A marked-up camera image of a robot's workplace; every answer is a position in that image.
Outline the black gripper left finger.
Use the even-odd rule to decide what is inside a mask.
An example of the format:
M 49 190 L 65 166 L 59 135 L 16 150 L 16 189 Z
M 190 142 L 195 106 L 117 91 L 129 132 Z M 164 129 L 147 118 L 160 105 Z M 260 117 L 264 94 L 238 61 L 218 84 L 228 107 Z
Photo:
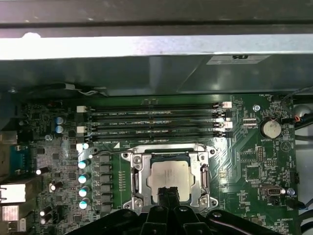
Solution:
M 169 188 L 159 188 L 158 205 L 137 214 L 121 209 L 73 231 L 74 235 L 165 235 L 169 215 Z

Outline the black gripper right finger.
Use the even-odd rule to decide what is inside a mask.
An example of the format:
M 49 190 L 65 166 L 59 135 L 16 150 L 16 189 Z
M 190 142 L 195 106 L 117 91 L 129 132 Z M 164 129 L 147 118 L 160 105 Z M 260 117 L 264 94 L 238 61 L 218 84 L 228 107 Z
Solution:
M 169 205 L 179 226 L 180 235 L 276 235 L 277 232 L 222 210 L 205 216 L 179 201 L 177 187 L 170 187 Z

